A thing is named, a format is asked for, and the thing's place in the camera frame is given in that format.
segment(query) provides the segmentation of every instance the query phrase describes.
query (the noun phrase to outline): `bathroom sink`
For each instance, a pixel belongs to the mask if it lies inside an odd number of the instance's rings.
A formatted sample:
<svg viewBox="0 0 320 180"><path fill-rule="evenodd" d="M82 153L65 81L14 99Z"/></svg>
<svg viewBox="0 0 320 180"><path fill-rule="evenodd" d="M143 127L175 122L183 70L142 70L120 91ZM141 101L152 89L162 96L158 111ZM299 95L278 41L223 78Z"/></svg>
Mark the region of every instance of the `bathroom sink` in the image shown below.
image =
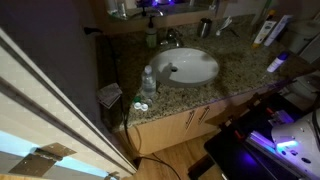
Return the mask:
<svg viewBox="0 0 320 180"><path fill-rule="evenodd" d="M219 65L206 52L192 48L177 48L156 55L150 65L157 80L171 87L197 87L211 82Z"/></svg>

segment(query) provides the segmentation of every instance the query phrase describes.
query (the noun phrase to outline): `cabinet door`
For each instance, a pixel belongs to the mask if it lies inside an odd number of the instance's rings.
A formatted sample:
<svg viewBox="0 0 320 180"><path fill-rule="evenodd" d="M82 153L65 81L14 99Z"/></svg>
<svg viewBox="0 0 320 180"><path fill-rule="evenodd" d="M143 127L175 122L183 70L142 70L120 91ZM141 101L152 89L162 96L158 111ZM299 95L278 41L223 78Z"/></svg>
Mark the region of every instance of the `cabinet door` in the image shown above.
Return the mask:
<svg viewBox="0 0 320 180"><path fill-rule="evenodd" d="M189 110L131 127L128 129L131 143L140 153L139 156L151 154L181 143L195 114L195 109ZM121 132L121 136L126 141L124 131Z"/></svg>
<svg viewBox="0 0 320 180"><path fill-rule="evenodd" d="M226 106L226 101L221 100L199 107L184 139L190 140L219 129L217 126L208 124L206 121L219 115L225 110Z"/></svg>
<svg viewBox="0 0 320 180"><path fill-rule="evenodd" d="M223 100L226 107L223 111L217 114L215 117L207 120L207 123L218 126L221 123L227 122L231 117L238 118L248 109L248 103L250 99L257 94L263 94L268 91L268 87L252 90L243 94L232 96L228 99Z"/></svg>

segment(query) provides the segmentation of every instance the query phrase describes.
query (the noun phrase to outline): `plastic bottle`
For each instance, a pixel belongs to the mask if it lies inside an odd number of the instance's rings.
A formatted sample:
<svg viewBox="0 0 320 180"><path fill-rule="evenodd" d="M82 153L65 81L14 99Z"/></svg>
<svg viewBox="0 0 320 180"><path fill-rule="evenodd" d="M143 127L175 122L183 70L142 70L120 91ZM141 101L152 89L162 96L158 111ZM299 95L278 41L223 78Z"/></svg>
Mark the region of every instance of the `plastic bottle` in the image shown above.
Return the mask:
<svg viewBox="0 0 320 180"><path fill-rule="evenodd" d="M278 67L287 60L289 54L287 52L281 52L279 56L269 65L268 72L274 72Z"/></svg>
<svg viewBox="0 0 320 180"><path fill-rule="evenodd" d="M141 75L142 78L142 91L141 94L145 98L152 98L156 93L156 76L152 72L152 67L150 65L144 68Z"/></svg>
<svg viewBox="0 0 320 180"><path fill-rule="evenodd" d="M154 16L150 16L148 28L146 29L146 41L149 48L155 48L157 46L157 29L153 27L153 17Z"/></svg>

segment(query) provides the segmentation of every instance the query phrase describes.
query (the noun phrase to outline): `granite countertop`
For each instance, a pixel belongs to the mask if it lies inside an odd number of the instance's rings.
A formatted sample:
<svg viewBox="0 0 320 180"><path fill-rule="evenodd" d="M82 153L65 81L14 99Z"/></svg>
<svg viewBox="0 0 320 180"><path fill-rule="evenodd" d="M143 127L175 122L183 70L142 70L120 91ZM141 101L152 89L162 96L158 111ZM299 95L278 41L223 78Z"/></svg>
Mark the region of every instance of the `granite countertop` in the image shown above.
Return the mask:
<svg viewBox="0 0 320 180"><path fill-rule="evenodd" d="M159 46L149 49L144 39L141 40L143 32L113 37L111 39L113 48L116 52L120 52L119 83L123 91L124 107L129 109L128 127L271 86L314 70L306 61L291 54L277 71L268 73L266 69L269 64L285 48L275 42L270 47L262 45L252 49L252 41L248 35L251 19L252 16L233 18L231 27L240 37L235 36L230 30L223 31L221 36L217 37L216 28L213 28L210 35L202 39L196 36L197 24L176 27L183 34L184 47L205 51L216 59L220 67L219 74L213 83L196 88L172 88L158 83L154 103L146 112L135 110L132 105L133 98L140 96L141 73L152 57L174 47ZM223 20L214 22L213 27L220 27L222 22ZM113 132L124 129L120 117L113 116Z"/></svg>

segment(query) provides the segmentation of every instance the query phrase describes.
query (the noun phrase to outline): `soap dispenser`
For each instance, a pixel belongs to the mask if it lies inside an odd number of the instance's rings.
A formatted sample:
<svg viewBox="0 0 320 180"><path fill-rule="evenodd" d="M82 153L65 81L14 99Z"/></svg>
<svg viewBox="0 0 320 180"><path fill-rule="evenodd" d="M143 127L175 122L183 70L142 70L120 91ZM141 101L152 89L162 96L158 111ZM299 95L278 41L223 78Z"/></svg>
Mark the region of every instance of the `soap dispenser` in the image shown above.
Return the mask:
<svg viewBox="0 0 320 180"><path fill-rule="evenodd" d="M157 29L153 26L153 17L154 16L149 17L148 28L146 29L146 41L149 48L155 48L157 46Z"/></svg>

